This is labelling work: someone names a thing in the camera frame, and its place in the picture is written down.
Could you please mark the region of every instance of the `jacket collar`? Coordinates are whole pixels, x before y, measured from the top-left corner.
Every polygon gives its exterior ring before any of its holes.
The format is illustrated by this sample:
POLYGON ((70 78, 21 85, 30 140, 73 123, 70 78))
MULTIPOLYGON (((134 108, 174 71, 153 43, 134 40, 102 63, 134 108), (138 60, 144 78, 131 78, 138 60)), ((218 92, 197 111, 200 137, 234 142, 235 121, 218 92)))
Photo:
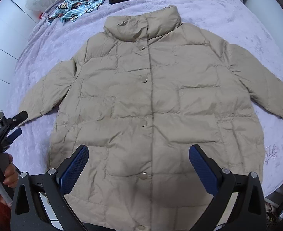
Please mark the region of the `jacket collar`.
POLYGON ((177 7, 172 5, 140 16, 108 17, 104 30, 121 41, 138 41, 168 34, 180 24, 177 7))

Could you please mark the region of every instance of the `jacket sleeve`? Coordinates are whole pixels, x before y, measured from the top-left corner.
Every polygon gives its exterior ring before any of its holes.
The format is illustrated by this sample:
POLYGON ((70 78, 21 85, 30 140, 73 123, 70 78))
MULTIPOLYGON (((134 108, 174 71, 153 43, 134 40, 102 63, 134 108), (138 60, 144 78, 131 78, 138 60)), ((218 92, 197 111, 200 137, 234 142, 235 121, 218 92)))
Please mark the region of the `jacket sleeve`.
POLYGON ((86 50, 87 42, 70 60, 58 63, 27 91, 19 107, 19 112, 28 113, 26 121, 48 113, 63 100, 85 62, 86 50))
POLYGON ((246 49, 229 44, 209 31, 202 29, 201 33, 227 68, 247 88, 251 99, 267 111, 283 118, 283 82, 246 49))

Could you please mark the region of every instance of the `blue gripper pad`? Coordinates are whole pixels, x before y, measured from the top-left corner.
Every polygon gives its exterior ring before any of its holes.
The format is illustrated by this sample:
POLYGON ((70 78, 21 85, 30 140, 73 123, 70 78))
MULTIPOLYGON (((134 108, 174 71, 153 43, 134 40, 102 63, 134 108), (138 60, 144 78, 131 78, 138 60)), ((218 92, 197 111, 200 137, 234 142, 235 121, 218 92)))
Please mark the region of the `blue gripper pad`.
POLYGON ((89 150, 88 147, 84 145, 84 147, 80 150, 79 154, 71 162, 67 170, 59 179, 59 191, 62 196, 67 195, 72 191, 88 159, 89 159, 89 150))
POLYGON ((189 159, 207 193, 215 196, 219 191, 218 179, 194 145, 190 147, 189 159))
POLYGON ((22 134, 22 130, 20 128, 17 128, 16 130, 14 130, 13 133, 11 133, 8 137, 7 137, 7 142, 8 143, 13 143, 13 141, 19 137, 22 134))

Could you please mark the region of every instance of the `red sleeve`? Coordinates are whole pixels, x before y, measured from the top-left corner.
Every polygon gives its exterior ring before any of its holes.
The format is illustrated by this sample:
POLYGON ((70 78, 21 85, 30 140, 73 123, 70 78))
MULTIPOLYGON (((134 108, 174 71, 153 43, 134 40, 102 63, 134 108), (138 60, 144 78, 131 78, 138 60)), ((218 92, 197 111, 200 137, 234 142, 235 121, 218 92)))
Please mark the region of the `red sleeve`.
POLYGON ((0 202, 0 226, 4 231, 10 231, 11 209, 0 202))

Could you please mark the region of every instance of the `snap button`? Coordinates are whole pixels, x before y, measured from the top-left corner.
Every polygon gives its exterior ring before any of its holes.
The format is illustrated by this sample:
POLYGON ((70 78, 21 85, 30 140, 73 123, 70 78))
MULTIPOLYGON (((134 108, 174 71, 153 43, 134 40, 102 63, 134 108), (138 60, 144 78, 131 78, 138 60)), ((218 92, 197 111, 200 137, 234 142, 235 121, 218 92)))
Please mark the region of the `snap button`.
POLYGON ((146 126, 146 125, 147 125, 147 121, 146 121, 146 120, 142 120, 142 121, 141 121, 141 126, 144 127, 144 126, 146 126))
POLYGON ((147 81, 148 81, 148 77, 143 76, 142 79, 141 79, 141 81, 142 81, 143 83, 147 82, 147 81))
POLYGON ((142 173, 139 174, 139 178, 142 179, 142 180, 146 180, 148 178, 148 175, 147 175, 147 173, 142 172, 142 173))

